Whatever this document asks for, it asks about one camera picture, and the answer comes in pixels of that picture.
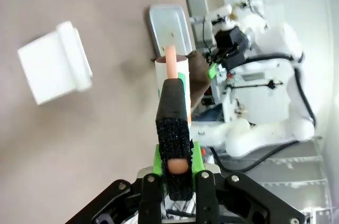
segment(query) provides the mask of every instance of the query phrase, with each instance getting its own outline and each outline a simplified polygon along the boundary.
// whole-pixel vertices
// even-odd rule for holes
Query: aluminum tray
[[[157,55],[165,56],[165,47],[175,45],[177,55],[192,52],[185,13],[178,5],[158,4],[149,9],[149,23]]]

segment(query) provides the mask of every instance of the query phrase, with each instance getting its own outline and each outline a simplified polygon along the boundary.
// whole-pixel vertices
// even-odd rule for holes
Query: green connector
[[[217,64],[212,64],[207,71],[208,78],[212,80],[217,75]]]
[[[159,153],[159,145],[156,145],[155,147],[155,154],[154,154],[154,161],[153,161],[153,174],[156,174],[158,176],[162,176],[163,174],[162,160],[160,158],[160,153]]]
[[[194,142],[194,148],[192,150],[193,150],[192,173],[193,173],[193,180],[194,180],[194,177],[198,172],[205,170],[205,166],[203,165],[203,162],[202,162],[199,142]]]

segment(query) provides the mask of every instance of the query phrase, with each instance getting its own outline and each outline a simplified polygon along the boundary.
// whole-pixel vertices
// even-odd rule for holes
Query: metal screw
[[[152,182],[154,182],[155,179],[154,179],[153,176],[150,175],[150,176],[147,178],[147,180],[148,180],[150,183],[152,183]]]
[[[123,190],[123,189],[125,189],[126,188],[126,185],[124,185],[123,183],[120,183],[119,184],[119,189],[120,190]]]
[[[201,173],[202,178],[208,178],[210,175],[207,172]]]
[[[299,224],[299,220],[296,218],[291,219],[290,221],[291,224]]]
[[[233,182],[239,182],[239,177],[236,176],[236,175],[233,175],[233,176],[231,177],[231,180],[232,180]]]

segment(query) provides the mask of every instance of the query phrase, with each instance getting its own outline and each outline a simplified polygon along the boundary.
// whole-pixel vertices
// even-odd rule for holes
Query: white plastic holder
[[[18,50],[37,105],[92,87],[92,71],[79,32],[67,21]]]

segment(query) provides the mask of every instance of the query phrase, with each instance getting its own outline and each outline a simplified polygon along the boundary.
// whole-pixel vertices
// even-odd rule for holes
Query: table surface
[[[185,0],[0,0],[1,223],[65,223],[114,180],[133,182],[152,165],[158,95],[147,12],[157,3],[181,5],[188,19]],[[17,50],[67,20],[93,88],[37,106]]]

